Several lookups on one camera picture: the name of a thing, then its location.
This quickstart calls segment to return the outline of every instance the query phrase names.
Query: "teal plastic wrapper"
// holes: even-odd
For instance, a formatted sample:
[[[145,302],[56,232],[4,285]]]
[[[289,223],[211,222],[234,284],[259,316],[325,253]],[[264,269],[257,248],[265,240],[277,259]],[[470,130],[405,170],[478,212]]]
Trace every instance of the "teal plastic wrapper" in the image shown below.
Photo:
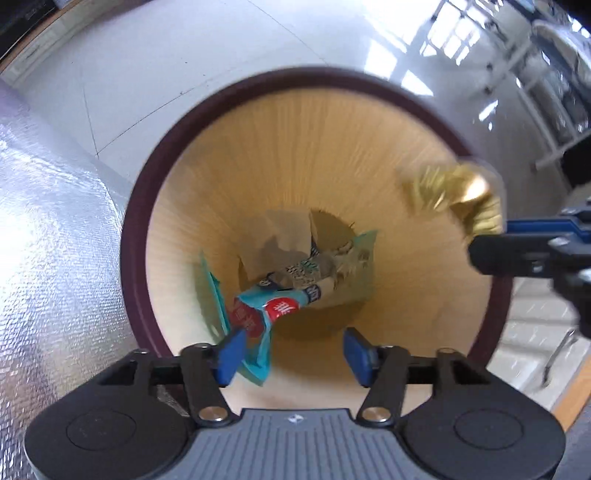
[[[270,371],[271,328],[282,316],[311,306],[329,306],[366,300],[373,293],[374,244],[377,231],[362,233],[342,247],[315,255],[296,265],[269,273],[258,284],[234,298],[226,310],[219,282],[207,269],[215,292],[222,329],[246,330],[246,369],[263,382]]]

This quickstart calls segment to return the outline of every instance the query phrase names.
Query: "dark red rim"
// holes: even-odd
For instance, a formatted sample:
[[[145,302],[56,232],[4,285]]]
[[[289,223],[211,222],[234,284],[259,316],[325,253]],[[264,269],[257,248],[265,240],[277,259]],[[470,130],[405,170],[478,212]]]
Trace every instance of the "dark red rim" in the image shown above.
[[[432,111],[394,85],[363,73],[331,67],[301,67],[263,73],[230,85],[193,108],[150,155],[131,193],[121,237],[121,285],[131,328],[140,347],[171,355],[154,316],[146,278],[146,240],[158,192],[185,148],[213,121],[237,106],[294,88],[336,88],[363,93],[406,110],[433,130],[458,157],[476,157],[473,148]],[[513,279],[495,277],[485,316],[468,357],[486,365],[501,338]]]

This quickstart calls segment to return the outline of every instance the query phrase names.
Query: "gold foil wrapper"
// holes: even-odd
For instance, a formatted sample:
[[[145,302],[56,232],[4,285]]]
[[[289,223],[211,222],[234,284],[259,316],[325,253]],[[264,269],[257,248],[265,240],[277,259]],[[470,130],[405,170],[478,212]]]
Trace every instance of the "gold foil wrapper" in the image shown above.
[[[504,230],[501,198],[476,164],[429,166],[404,182],[415,212],[445,212],[461,222],[467,241]]]

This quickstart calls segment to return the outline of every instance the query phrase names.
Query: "wooden baseboard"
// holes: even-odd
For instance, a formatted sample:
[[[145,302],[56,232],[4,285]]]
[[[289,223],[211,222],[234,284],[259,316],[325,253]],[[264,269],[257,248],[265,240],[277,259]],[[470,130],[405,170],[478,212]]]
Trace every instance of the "wooden baseboard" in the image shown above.
[[[566,432],[575,422],[591,396],[591,356],[584,361],[579,373],[553,409],[553,414]]]

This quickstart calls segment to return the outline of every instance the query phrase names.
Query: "metal screw head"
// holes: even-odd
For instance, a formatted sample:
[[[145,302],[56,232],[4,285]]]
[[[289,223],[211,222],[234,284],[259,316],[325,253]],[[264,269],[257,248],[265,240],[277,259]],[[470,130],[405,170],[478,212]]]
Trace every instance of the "metal screw head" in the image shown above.
[[[228,417],[224,407],[205,407],[199,410],[199,418],[206,421],[222,421]]]
[[[579,272],[579,278],[584,282],[591,283],[591,268],[585,268]]]
[[[548,245],[551,247],[563,247],[569,244],[569,240],[564,238],[563,236],[557,236],[548,242]]]
[[[383,421],[389,420],[392,414],[384,407],[369,407],[361,412],[361,416],[364,420],[372,423],[382,423]]]

